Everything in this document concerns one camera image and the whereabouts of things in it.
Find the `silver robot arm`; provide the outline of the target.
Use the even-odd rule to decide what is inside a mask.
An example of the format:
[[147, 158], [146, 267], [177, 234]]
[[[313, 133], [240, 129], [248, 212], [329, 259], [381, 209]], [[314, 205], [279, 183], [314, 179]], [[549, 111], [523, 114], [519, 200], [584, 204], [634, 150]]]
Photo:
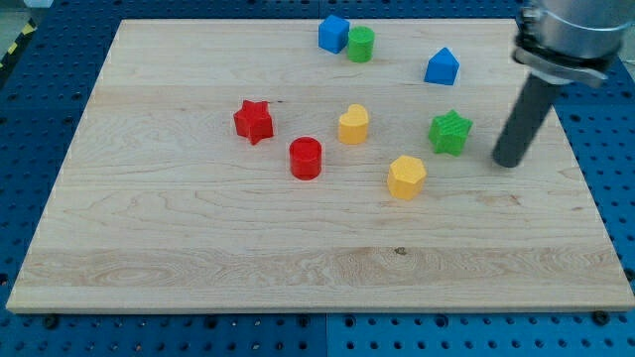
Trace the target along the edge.
[[634, 0], [531, 0], [517, 15], [512, 58], [551, 84], [599, 87], [634, 25]]

